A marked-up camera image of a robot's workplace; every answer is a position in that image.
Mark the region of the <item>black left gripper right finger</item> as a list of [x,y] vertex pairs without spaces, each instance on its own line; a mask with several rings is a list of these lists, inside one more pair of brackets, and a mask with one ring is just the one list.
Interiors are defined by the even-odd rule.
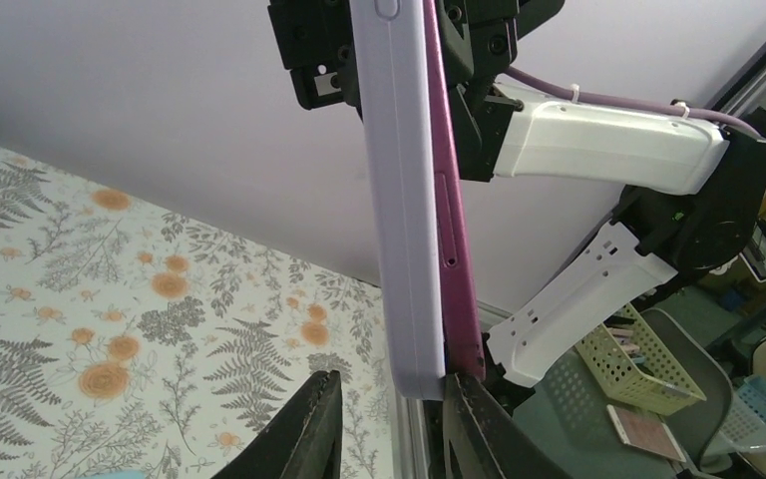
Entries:
[[483,384],[467,374],[445,377],[443,440],[447,478],[569,477],[515,424]]

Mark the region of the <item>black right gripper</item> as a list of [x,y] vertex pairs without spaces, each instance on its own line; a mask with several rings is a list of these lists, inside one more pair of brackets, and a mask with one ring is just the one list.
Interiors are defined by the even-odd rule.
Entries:
[[[564,7],[564,0],[439,1],[438,32],[459,176],[489,182],[502,136],[524,104],[495,81],[517,57],[517,43]],[[305,110],[361,107],[349,4],[272,1],[269,20],[296,99]]]

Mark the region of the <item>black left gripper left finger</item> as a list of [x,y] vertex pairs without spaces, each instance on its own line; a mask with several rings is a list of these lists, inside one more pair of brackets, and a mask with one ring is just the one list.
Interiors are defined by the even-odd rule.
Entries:
[[342,405],[340,373],[312,373],[242,452],[213,478],[338,478]]

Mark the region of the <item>lilac phone case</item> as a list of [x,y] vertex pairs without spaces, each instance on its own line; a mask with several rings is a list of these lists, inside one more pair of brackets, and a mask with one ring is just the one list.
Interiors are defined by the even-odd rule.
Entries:
[[446,367],[425,8],[353,1],[350,10],[391,373],[401,395],[440,400]]

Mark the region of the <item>magenta smartphone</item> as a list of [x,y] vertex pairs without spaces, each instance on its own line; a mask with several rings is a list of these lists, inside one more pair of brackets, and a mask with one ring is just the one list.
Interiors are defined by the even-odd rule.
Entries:
[[438,7],[435,1],[425,1],[423,6],[447,371],[468,374],[483,381],[486,358],[463,212]]

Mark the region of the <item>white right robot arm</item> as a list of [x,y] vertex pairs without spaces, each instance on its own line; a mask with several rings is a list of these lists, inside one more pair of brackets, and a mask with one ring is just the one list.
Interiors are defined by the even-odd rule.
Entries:
[[[536,385],[640,295],[748,244],[766,138],[732,116],[563,88],[513,65],[559,1],[273,1],[267,11],[307,110],[357,111],[368,151],[397,389],[438,400],[447,375]],[[570,263],[482,333],[461,181],[619,184]]]

